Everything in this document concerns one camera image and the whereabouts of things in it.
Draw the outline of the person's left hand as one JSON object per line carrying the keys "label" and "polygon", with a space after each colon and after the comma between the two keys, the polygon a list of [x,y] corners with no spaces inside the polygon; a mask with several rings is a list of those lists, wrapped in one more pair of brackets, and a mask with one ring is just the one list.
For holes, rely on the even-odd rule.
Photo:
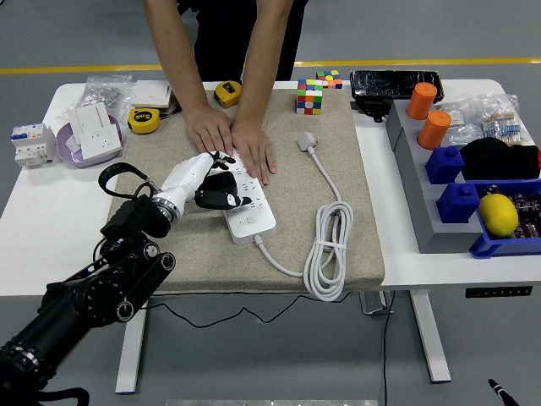
{"label": "person's left hand", "polygon": [[270,182],[276,172],[276,162],[271,140],[260,124],[236,120],[232,126],[232,143],[238,151],[248,174],[262,187]]}

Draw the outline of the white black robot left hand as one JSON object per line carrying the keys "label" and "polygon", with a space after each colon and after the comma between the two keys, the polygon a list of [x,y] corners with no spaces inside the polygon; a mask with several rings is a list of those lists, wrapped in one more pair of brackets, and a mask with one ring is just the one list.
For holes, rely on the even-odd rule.
{"label": "white black robot left hand", "polygon": [[191,200],[198,207],[211,210],[246,206],[252,200],[237,195],[236,180],[228,171],[228,164],[235,162],[219,151],[189,158],[174,167],[152,201],[170,223],[183,216],[185,204]]}

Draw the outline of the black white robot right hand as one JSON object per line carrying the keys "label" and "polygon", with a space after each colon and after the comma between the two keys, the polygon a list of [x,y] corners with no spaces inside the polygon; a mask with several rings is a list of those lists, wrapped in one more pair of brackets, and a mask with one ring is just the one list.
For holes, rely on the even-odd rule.
{"label": "black white robot right hand", "polygon": [[496,395],[501,399],[505,406],[518,406],[519,403],[510,395],[498,382],[493,379],[488,379],[489,386],[494,390]]}

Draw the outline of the person's right hand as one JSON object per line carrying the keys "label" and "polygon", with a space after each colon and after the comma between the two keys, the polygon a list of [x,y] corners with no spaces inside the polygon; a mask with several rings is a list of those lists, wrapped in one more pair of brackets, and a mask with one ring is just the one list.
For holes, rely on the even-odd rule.
{"label": "person's right hand", "polygon": [[221,151],[232,154],[232,132],[228,116],[201,105],[184,111],[188,136],[198,152]]}

